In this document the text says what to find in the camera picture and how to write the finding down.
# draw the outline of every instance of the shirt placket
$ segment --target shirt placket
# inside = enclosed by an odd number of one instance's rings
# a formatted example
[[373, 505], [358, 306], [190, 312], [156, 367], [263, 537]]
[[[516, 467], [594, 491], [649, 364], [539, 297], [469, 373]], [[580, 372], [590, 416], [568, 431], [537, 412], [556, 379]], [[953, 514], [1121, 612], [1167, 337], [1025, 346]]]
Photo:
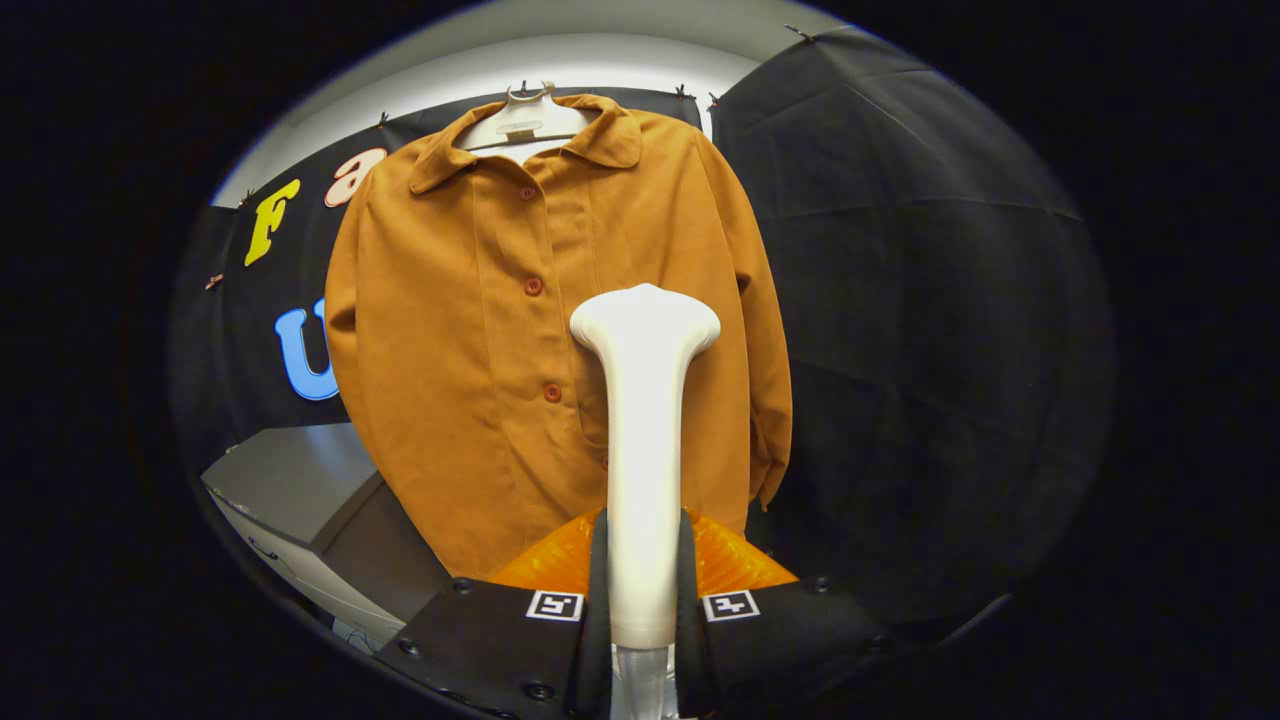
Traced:
[[549, 215], [554, 182], [532, 159], [525, 168], [493, 160], [477, 177], [475, 223], [485, 332], [502, 425], [511, 443], [516, 487], [513, 516], [527, 547], [563, 521], [558, 492], [563, 474], [566, 389], [562, 291]]

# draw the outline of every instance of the pin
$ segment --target pin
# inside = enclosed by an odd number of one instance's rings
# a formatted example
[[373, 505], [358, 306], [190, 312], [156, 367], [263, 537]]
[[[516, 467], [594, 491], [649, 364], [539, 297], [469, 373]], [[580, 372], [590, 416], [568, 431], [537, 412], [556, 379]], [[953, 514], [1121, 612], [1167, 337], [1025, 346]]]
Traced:
[[785, 23], [783, 23], [783, 26], [782, 26], [782, 27], [785, 27], [785, 28], [790, 29], [791, 32], [795, 32], [795, 33], [800, 35], [800, 37], [803, 37], [803, 38], [808, 40], [809, 42], [813, 42], [813, 41], [814, 41], [813, 36], [810, 36], [810, 35], [809, 35], [809, 33], [806, 33], [806, 32], [800, 32], [799, 29], [796, 29], [796, 28], [794, 28], [794, 27], [791, 27], [791, 26], [788, 26], [788, 24], [785, 24]]

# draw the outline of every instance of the ceiling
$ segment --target ceiling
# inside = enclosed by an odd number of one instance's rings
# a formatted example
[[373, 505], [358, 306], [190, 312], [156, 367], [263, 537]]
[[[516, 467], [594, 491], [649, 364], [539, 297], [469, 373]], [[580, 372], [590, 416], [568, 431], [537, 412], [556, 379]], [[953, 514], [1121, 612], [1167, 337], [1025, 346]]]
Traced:
[[800, 36], [851, 24], [783, 0], [495, 0], [411, 32], [335, 77], [283, 118], [297, 124], [369, 83], [436, 58], [485, 45], [576, 32], [646, 35], [678, 40], [763, 63]]

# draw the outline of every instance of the shirt pocket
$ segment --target shirt pocket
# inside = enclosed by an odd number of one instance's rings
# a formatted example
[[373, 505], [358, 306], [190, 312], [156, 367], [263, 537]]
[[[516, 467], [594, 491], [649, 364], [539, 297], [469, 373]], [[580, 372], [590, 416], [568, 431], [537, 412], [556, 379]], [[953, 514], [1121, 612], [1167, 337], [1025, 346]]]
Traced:
[[609, 445], [608, 386], [604, 365], [594, 352], [575, 342], [572, 352], [573, 391], [577, 396], [577, 419], [586, 443], [604, 448]]

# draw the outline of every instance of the shirt collar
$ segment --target shirt collar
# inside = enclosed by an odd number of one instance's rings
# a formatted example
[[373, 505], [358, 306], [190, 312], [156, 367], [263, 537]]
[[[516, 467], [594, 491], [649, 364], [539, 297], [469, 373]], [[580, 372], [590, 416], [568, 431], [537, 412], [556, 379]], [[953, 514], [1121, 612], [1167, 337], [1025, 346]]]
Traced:
[[[640, 123], [612, 99], [599, 95], [566, 95], [552, 97], [552, 102], [563, 108], [600, 110], [591, 124], [561, 146], [562, 150], [609, 168], [631, 168], [640, 161]], [[465, 115], [440, 131], [413, 163], [410, 190], [415, 193], [426, 192], [453, 173], [480, 160], [480, 155], [454, 147], [453, 141], [462, 131], [493, 115], [506, 104], [507, 101], [502, 100], [467, 110]]]

